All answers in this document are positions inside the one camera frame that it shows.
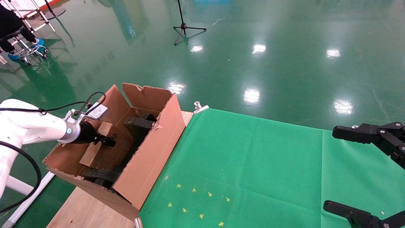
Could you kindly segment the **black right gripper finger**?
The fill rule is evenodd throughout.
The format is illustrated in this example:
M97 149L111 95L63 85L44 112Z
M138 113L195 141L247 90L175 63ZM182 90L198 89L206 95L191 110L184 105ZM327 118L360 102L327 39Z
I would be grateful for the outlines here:
M401 168L405 168L405 127L401 122L385 125L362 123L352 127L336 126L332 136L350 142L374 144Z
M367 211L356 209L335 201L326 200L323 209L347 219L352 228L402 228L405 225L405 211L386 219L379 219Z

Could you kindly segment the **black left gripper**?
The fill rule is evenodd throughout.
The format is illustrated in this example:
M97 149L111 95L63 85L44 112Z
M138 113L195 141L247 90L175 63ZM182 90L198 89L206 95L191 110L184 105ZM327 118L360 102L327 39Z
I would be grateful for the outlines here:
M99 135L93 125L89 122L80 122L80 133L75 144L101 143L104 146L114 147L116 141L110 137Z

